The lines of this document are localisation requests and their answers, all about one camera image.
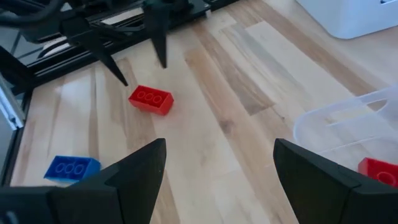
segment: lego stud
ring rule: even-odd
[[[74,168],[75,168],[75,165],[74,165],[74,164],[68,164],[68,165],[65,167],[65,173],[66,173],[66,174],[70,174],[70,173],[74,170]]]
[[[159,103],[160,101],[162,101],[162,97],[161,96],[155,96],[153,99],[154,103]]]
[[[379,181],[381,181],[385,184],[391,185],[391,186],[395,186],[395,184],[397,182],[396,178],[388,172],[380,172],[377,174],[376,178]]]
[[[140,91],[140,92],[137,94],[137,98],[138,98],[138,99],[142,99],[145,95],[146,95],[146,93],[145,93],[144,91]]]
[[[152,94],[152,93],[148,93],[146,96],[145,96],[145,100],[151,100],[151,99],[153,99],[153,97],[154,97],[154,95]]]
[[[55,167],[55,172],[61,173],[64,170],[64,168],[65,168],[65,164],[62,162]]]
[[[75,169],[73,170],[73,173],[75,175],[79,175],[83,172],[84,169],[85,169],[85,167],[83,165],[79,164],[75,167]]]

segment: black metal frame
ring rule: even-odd
[[[169,29],[174,29],[182,24],[191,22],[199,17],[205,16],[206,11],[215,11],[219,8],[225,7],[228,4],[234,3],[237,0],[190,0],[193,7],[184,13],[177,15],[170,15]],[[114,27],[118,28],[132,28],[142,27],[144,24],[144,16],[138,15],[126,20],[113,24]],[[111,41],[107,40],[103,42],[103,46],[110,54],[115,54],[121,50],[124,50],[130,46],[138,44],[146,39],[150,38],[146,29],[138,30],[133,35],[129,35],[122,41]],[[12,70],[19,70],[20,72],[13,74],[12,71],[7,74],[3,72],[4,77],[8,80],[14,80],[12,92],[15,95],[25,93],[22,107],[24,111],[28,112],[30,98],[32,90],[35,87],[43,85],[54,79],[60,78],[70,72],[73,72],[79,68],[87,66],[98,60],[91,52],[86,50],[83,46],[69,46],[59,52],[51,54],[49,56],[38,59],[37,61],[28,64],[27,66],[21,66],[16,59],[13,58],[2,58],[3,65],[11,65],[14,67]],[[11,181],[12,172],[14,169],[15,160],[19,151],[19,145],[22,139],[23,128],[17,130],[14,133],[9,151],[7,153],[6,162],[1,172],[1,185],[9,185]]]

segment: plastic container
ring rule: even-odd
[[[398,25],[398,0],[297,0],[328,33],[351,39]]]
[[[398,87],[309,111],[296,121],[294,139],[355,171],[365,157],[398,164]]]

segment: clear plastic bin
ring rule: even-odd
[[[398,164],[398,86],[305,113],[294,139],[354,171],[365,157]]]

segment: blue lego brick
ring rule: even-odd
[[[100,169],[100,162],[90,157],[55,156],[44,178],[61,182],[78,182],[99,172]]]

